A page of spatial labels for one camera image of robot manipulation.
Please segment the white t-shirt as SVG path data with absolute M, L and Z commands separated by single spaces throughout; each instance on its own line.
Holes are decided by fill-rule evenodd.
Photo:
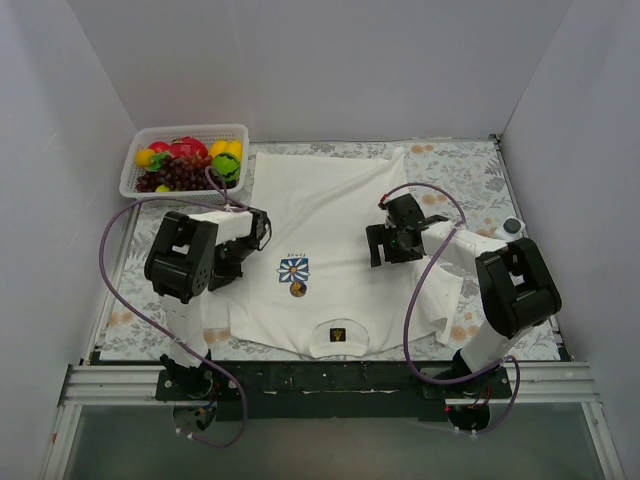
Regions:
M 370 266 L 365 228 L 385 215 L 380 197 L 407 180 L 405 153 L 389 159 L 256 157 L 251 203 L 273 235 L 243 276 L 204 296 L 203 324 L 237 339 L 313 358 L 361 357 L 433 336 L 446 343 L 462 279 L 427 261 Z M 289 288 L 304 282 L 304 297 Z

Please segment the round painted brooch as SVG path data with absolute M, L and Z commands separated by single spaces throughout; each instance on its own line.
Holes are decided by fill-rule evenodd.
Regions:
M 307 292 L 307 285 L 304 282 L 295 281 L 290 285 L 289 292 L 293 297 L 304 297 Z

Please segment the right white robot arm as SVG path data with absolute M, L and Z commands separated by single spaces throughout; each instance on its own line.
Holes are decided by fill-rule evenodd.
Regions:
M 428 385 L 454 387 L 469 398 L 479 395 L 498 368 L 511 360 L 511 348 L 562 308 L 560 293 L 538 246 L 524 237 L 511 241 L 488 238 L 441 215 L 427 217 L 410 194 L 386 194 L 378 206 L 386 214 L 385 222 L 366 229 L 373 267 L 426 259 L 418 288 L 424 286 L 440 259 L 476 276 L 485 321 L 456 352 L 450 367 L 430 378 L 412 359 L 405 362 L 411 373 Z

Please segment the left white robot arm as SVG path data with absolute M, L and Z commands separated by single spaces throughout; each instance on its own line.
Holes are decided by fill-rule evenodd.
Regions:
M 203 399 L 213 389 L 205 366 L 211 354 L 204 339 L 203 294 L 240 278 L 242 262 L 270 237 L 268 214 L 256 208 L 165 214 L 144 275 L 159 296 L 173 341 L 161 363 L 171 384 L 188 398 Z

